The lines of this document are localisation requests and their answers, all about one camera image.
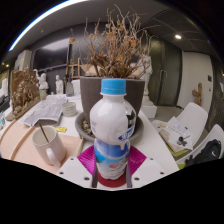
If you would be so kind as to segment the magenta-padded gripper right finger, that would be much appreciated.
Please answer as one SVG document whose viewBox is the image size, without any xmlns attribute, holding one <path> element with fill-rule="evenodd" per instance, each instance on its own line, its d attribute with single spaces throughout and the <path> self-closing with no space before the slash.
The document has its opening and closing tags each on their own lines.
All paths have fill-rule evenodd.
<svg viewBox="0 0 224 224">
<path fill-rule="evenodd" d="M 132 146 L 127 164 L 126 183 L 128 188 L 140 188 L 166 175 L 165 170 L 153 157 L 147 157 Z"/>
</svg>

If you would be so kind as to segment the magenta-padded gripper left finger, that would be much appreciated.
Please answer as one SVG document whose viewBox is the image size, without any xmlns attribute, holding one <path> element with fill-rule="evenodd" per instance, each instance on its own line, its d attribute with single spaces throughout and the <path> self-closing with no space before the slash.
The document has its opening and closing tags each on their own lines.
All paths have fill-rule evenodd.
<svg viewBox="0 0 224 224">
<path fill-rule="evenodd" d="M 92 188 L 96 171 L 94 147 L 90 146 L 78 157 L 69 157 L 57 176 L 84 188 Z"/>
</svg>

